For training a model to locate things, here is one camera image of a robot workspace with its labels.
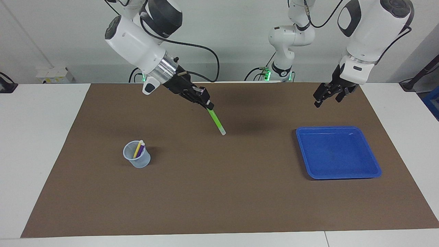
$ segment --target blue container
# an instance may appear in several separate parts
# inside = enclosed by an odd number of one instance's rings
[[[424,104],[433,113],[433,115],[439,120],[439,87],[431,91],[425,98],[422,99]]]
[[[314,179],[381,176],[381,168],[357,127],[301,127],[296,135],[306,170]]]

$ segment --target black cable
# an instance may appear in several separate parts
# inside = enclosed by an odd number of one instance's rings
[[[332,12],[332,14],[329,16],[329,18],[320,26],[316,26],[314,25],[313,21],[311,21],[311,15],[309,14],[309,12],[307,12],[307,16],[308,16],[308,20],[309,23],[311,24],[311,26],[315,27],[315,28],[321,28],[323,26],[325,26],[329,20],[334,16],[335,12],[337,11],[338,7],[340,7],[340,5],[342,4],[343,0],[340,0],[340,2],[337,4],[337,7],[335,7],[334,11]],[[308,3],[306,2],[306,0],[303,0],[303,3],[305,4],[306,7],[308,7]]]
[[[253,81],[256,81],[257,76],[259,76],[258,80],[260,80],[261,76],[263,76],[263,75],[264,75],[264,73],[260,73],[260,74],[255,75],[255,77],[253,78]]]
[[[381,58],[383,58],[383,56],[384,56],[384,54],[390,49],[390,47],[392,47],[392,45],[394,44],[394,43],[396,43],[398,40],[400,40],[402,37],[404,37],[404,36],[406,36],[408,33],[410,33],[411,32],[411,30],[412,30],[412,28],[411,27],[409,27],[409,26],[406,26],[406,28],[408,29],[408,31],[407,32],[405,32],[403,35],[401,35],[401,36],[399,36],[396,40],[394,40],[385,50],[384,50],[384,52],[383,52],[383,54],[381,54],[381,57],[378,59],[378,61],[375,63],[375,65],[377,65],[380,61],[381,61]]]
[[[292,81],[292,82],[294,82],[294,79],[296,79],[296,72],[292,71],[291,73],[294,73],[294,77],[293,77],[293,81]]]
[[[433,73],[433,72],[434,72],[435,70],[437,70],[437,69],[439,69],[439,66],[437,66],[436,68],[430,70],[427,74],[425,74],[425,76],[426,76],[426,75],[429,75],[429,74],[431,74],[431,73]],[[408,80],[413,80],[413,79],[414,79],[414,77],[413,77],[413,78],[410,78],[410,79],[402,80],[402,81],[400,81],[400,82],[398,82],[398,83],[406,82],[406,81],[408,81]]]
[[[10,80],[13,84],[16,84],[9,76],[7,76],[5,73],[0,72],[0,75],[4,76],[6,79]]]
[[[113,8],[113,6],[111,6],[110,3],[107,2],[107,0],[104,0],[104,1],[107,3],[108,6],[110,6],[110,8],[111,8],[111,9],[112,9],[117,15],[120,15],[119,12],[117,12],[117,11]]]
[[[128,0],[128,1],[126,2],[126,4],[123,4],[120,0],[118,0],[118,1],[119,1],[119,3],[120,3],[122,6],[126,7],[126,6],[129,5],[129,3],[130,3],[131,0]]]
[[[136,76],[143,76],[143,74],[142,74],[142,73],[137,73],[137,74],[135,74],[135,75],[134,75],[134,83],[136,83]]]
[[[139,69],[139,68],[135,68],[135,69],[133,69],[133,70],[131,71],[130,78],[128,79],[128,83],[131,83],[131,78],[133,77],[134,72],[135,72],[136,70],[138,70],[138,69]]]
[[[247,74],[247,76],[245,77],[244,81],[247,80],[247,78],[250,76],[251,73],[253,73],[254,71],[256,71],[256,70],[258,70],[258,69],[260,70],[261,68],[258,67],[258,68],[254,68],[254,69],[252,69],[252,70]]]
[[[216,53],[215,53],[212,49],[210,49],[209,47],[202,46],[202,45],[191,44],[191,43],[185,43],[185,42],[179,42],[179,41],[173,41],[173,40],[167,40],[167,39],[165,39],[165,38],[162,38],[162,37],[156,36],[156,35],[150,33],[150,32],[145,28],[145,26],[144,26],[144,24],[143,24],[143,20],[142,20],[142,18],[140,18],[140,24],[141,24],[143,30],[144,30],[149,36],[151,36],[151,37],[153,37],[153,38],[156,38],[156,39],[158,39],[158,40],[161,40],[161,41],[164,41],[164,42],[168,42],[168,43],[173,43],[173,44],[180,44],[180,45],[186,45],[186,46],[198,47],[198,48],[201,48],[201,49],[205,49],[205,50],[210,51],[210,52],[215,56],[215,59],[216,59],[216,65],[217,65],[216,77],[215,77],[214,80],[211,80],[211,79],[209,79],[209,78],[207,78],[207,77],[205,77],[205,76],[203,76],[203,75],[200,75],[200,74],[195,73],[195,72],[192,72],[192,71],[187,71],[187,73],[188,73],[188,74],[193,74],[193,75],[199,76],[199,77],[201,77],[201,78],[203,78],[203,79],[205,79],[205,80],[207,80],[207,81],[209,81],[209,82],[216,82],[216,81],[218,80],[218,76],[220,75],[220,59],[218,58],[218,55],[216,55]]]
[[[270,60],[268,60],[268,63],[265,65],[265,67],[268,67],[268,65],[270,64],[271,60],[274,58],[274,55],[276,55],[276,52],[273,53],[273,56],[271,56]]]

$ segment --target wall socket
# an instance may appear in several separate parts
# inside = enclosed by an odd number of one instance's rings
[[[36,73],[36,77],[43,84],[46,84],[46,83],[73,83],[73,75],[65,67],[39,69]]]

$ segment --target purple pen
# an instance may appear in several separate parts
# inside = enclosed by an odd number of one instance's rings
[[[145,150],[146,150],[146,148],[145,148],[145,143],[142,143],[142,144],[140,145],[140,150],[139,150],[139,152],[137,152],[136,159],[137,159],[138,157],[140,157],[140,156],[142,155],[142,153],[145,152]]]

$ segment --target white wall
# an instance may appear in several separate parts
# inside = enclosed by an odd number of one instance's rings
[[[222,63],[220,80],[243,80],[250,69],[265,65],[274,52],[267,39],[269,30],[291,24],[284,0],[178,2],[184,21],[171,38],[215,50]],[[439,23],[436,0],[413,2],[416,10],[413,32],[387,53],[380,66],[372,71],[370,82],[391,81],[398,68]],[[312,10],[314,22],[322,23],[337,3],[338,0],[317,1]],[[34,68],[49,64],[67,66],[80,83],[127,81],[133,66],[104,41],[105,29],[115,16],[104,0],[0,0],[0,8],[0,69],[17,78],[17,82],[35,83]],[[11,20],[16,23],[5,24]],[[295,48],[296,81],[329,81],[347,41],[338,30],[336,18],[317,30],[312,45]],[[209,52],[163,45],[180,57],[184,68],[214,77],[215,59]]]
[[[431,60],[439,55],[439,25],[422,41],[412,55],[401,65],[392,76],[391,81],[402,81],[413,78]],[[439,70],[424,76],[415,84],[415,90],[430,91],[439,86]]]

